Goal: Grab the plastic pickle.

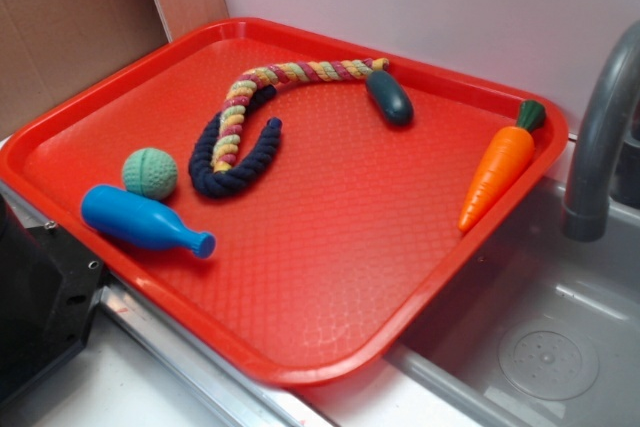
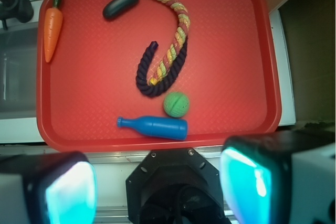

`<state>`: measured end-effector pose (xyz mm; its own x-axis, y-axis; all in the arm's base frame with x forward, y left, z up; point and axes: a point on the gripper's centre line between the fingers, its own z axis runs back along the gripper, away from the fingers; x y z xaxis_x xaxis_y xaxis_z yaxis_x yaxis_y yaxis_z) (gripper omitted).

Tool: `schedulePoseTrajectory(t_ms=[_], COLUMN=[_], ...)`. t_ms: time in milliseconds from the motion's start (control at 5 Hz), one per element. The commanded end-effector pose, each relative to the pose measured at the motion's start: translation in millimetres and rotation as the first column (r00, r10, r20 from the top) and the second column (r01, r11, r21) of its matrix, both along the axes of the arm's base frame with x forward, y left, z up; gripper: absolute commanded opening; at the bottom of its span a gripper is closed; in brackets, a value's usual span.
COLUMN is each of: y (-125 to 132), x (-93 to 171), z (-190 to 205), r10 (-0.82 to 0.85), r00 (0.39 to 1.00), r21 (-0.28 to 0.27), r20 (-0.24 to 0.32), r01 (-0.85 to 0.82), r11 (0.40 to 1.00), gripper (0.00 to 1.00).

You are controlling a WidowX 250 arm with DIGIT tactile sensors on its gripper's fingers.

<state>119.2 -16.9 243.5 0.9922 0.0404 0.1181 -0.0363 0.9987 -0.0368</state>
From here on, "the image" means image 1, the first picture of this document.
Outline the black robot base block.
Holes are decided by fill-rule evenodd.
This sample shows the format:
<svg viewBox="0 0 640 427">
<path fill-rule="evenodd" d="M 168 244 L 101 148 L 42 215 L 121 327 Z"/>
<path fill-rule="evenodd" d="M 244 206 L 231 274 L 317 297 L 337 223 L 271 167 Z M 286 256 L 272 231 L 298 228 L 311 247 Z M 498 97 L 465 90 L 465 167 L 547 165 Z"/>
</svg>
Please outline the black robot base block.
<svg viewBox="0 0 640 427">
<path fill-rule="evenodd" d="M 1 200 L 1 405 L 88 341 L 104 262 L 55 222 L 26 227 Z"/>
</svg>

